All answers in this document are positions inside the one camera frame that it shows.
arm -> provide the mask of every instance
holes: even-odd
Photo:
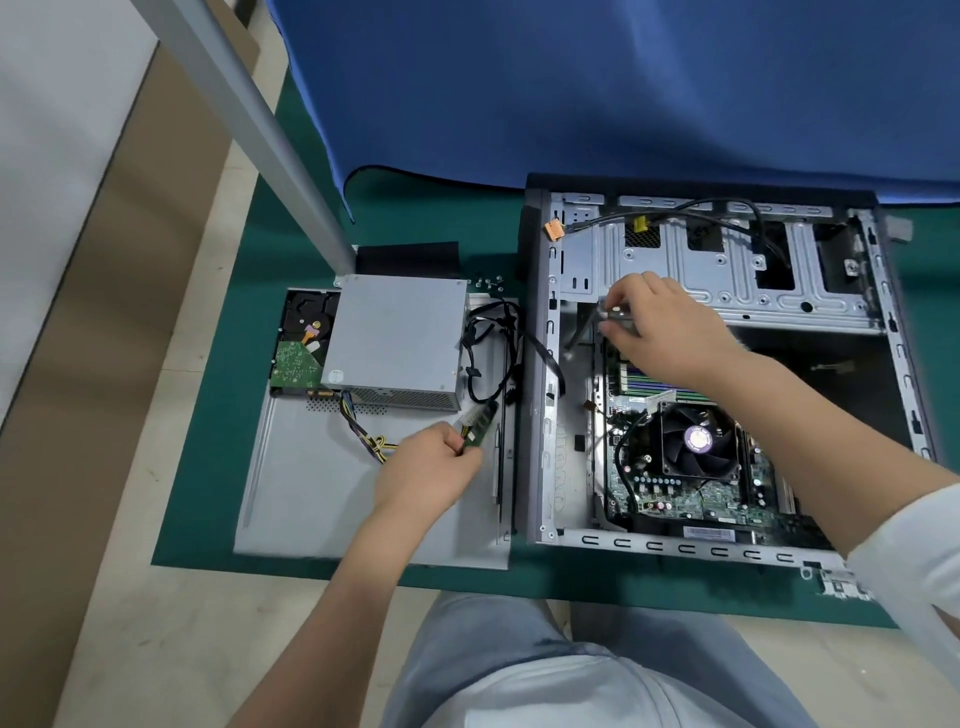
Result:
[[[647,375],[707,395],[770,455],[834,547],[858,563],[877,600],[960,689],[960,530],[918,504],[960,476],[923,459],[827,401],[773,359],[746,351],[712,309],[655,273],[619,280],[607,307],[630,302],[633,335],[607,321],[604,335]],[[960,506],[960,486],[942,493]],[[877,532],[885,523],[891,526]],[[910,552],[903,547],[910,546]]]
[[[316,608],[229,728],[360,723],[396,583],[430,526],[480,468],[478,448],[437,423],[405,439],[376,479],[375,505]]]

white shirt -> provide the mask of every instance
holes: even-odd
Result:
[[[911,503],[850,554],[848,566],[960,691],[960,485]],[[505,667],[447,700],[424,728],[570,725],[747,728],[703,693],[627,659],[574,655]]]

brown panel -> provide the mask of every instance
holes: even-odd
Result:
[[[53,721],[229,143],[159,48],[0,436],[0,725]]]

white sleeve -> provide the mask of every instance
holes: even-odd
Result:
[[[906,506],[855,548],[847,564],[960,691],[960,640],[933,609],[960,618],[960,485]]]

person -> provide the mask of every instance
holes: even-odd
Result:
[[[631,274],[606,305],[624,301],[638,335],[604,322],[609,341],[649,376],[704,393],[751,432],[859,581],[960,689],[960,477],[745,350],[675,280]],[[232,728],[359,723],[400,574],[480,466],[477,449],[457,455],[462,444],[446,424],[400,444],[316,609]],[[571,626],[576,642],[543,602],[441,595],[383,725],[814,725],[715,615],[573,604]]]

